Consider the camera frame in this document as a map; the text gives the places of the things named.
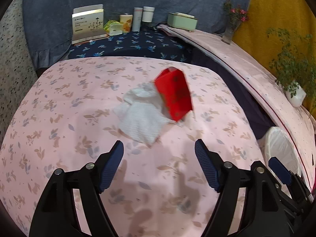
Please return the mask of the white lined trash bin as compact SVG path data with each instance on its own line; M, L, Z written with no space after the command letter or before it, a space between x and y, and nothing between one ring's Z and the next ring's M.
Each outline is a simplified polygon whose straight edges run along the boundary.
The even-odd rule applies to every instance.
M268 166L268 161L271 157L278 158L288 170L291 170L294 174L298 174L300 177L302 176L298 155L287 133L283 129L271 127L261 139L257 140L257 143L267 168L279 182L281 182L280 179Z

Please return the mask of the blue velvet sofa cover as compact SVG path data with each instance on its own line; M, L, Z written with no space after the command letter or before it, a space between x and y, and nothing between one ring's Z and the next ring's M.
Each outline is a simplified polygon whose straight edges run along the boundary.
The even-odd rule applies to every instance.
M75 8L103 5L105 20L132 13L136 7L153 7L153 23L163 23L171 12L197 18L197 28L222 33L227 18L223 3L227 0L23 0L23 22L29 54L35 69L47 68L60 60L72 40L72 13ZM247 9L250 0L230 0Z

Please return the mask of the small green white packet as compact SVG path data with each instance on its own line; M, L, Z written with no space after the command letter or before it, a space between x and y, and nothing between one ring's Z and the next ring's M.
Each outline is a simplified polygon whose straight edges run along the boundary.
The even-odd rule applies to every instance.
M116 20L108 20L103 29L109 36L121 35L123 33L123 25Z

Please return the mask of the pink dotted bench cover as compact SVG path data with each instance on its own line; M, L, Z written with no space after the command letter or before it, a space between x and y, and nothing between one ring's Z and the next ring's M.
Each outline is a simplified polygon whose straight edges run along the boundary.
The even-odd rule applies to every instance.
M310 188L315 184L315 119L304 108L293 107L275 77L237 44L224 43L219 35L200 30L186 31L167 25L159 28L195 46L233 75L283 129L296 153L302 174Z

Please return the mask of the green leafy plant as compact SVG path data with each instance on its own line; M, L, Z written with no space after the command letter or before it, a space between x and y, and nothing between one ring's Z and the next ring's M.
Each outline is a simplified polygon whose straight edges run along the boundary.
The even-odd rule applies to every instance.
M309 100L315 100L315 38L295 30L268 28L268 38L277 38L281 50L269 67L276 73L275 82L291 97L301 87Z

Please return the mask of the white tissue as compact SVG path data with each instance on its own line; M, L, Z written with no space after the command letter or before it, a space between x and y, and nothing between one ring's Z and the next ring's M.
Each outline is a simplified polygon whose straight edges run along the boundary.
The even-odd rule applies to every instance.
M152 146L166 124L183 126L185 116L179 120L171 117L153 82L145 82L130 89L123 102L114 108L119 118L118 128L131 139Z

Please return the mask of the white cylindrical jar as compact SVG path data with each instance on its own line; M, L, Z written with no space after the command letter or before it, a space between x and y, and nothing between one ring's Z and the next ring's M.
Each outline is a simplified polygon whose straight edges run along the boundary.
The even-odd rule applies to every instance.
M142 10L142 22L151 23L153 20L155 7L143 7Z

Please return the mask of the mint green tissue box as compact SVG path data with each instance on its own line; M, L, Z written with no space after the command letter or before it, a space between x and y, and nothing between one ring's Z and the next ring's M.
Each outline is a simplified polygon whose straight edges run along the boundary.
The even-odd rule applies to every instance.
M198 20L191 15L184 13L168 13L167 24L170 27L183 29L186 31L194 31L196 29Z

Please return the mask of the yellow mustard cloth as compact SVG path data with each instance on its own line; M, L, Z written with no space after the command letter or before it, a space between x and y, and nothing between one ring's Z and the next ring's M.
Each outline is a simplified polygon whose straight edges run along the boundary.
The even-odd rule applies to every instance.
M251 0L250 19L236 30L233 41L274 76L269 63L277 58L282 44L267 29L282 28L299 35L311 34L315 41L315 16L305 0Z

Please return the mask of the white card box stand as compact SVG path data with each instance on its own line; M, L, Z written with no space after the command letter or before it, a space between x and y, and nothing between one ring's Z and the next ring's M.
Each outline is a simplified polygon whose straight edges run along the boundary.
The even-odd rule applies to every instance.
M103 29L104 9L102 4L74 8L72 14L72 44L105 38Z

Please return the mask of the navy floral cloth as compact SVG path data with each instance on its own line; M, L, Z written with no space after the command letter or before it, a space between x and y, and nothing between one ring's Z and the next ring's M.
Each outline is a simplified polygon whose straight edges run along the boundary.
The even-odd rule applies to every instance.
M147 57L190 63L192 48L160 29L148 28L75 44L68 53L68 59L102 56Z

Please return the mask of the yellow flower printed box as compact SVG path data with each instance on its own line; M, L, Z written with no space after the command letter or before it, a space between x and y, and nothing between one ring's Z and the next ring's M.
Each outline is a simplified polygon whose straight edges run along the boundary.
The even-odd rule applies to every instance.
M131 31L133 15L132 14L121 14L119 21L122 24L123 33L129 33Z

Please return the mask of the pink floral tablecloth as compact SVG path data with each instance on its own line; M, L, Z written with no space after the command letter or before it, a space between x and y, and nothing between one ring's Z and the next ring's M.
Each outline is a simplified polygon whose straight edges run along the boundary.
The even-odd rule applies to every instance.
M161 71L184 72L194 112L168 124L152 146L120 131L113 110ZM59 62L33 85L1 147L1 201L28 234L49 177L78 170L117 140L124 156L104 207L120 236L200 236L218 198L194 153L202 139L224 161L249 169L263 159L245 113L213 71L160 59L108 57Z

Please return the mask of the white ceramic plant pot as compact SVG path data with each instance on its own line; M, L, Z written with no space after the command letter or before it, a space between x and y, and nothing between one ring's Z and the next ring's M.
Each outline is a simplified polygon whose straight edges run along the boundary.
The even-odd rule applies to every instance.
M285 95L294 108L298 108L303 104L303 101L306 97L306 92L296 81L293 81L289 84L288 89L285 92Z

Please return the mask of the tall white tube bottle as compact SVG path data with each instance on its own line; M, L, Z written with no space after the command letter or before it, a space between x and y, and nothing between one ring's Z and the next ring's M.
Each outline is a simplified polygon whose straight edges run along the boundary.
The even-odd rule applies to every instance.
M132 29L133 32L139 32L142 20L142 8L135 7L133 10L133 22Z

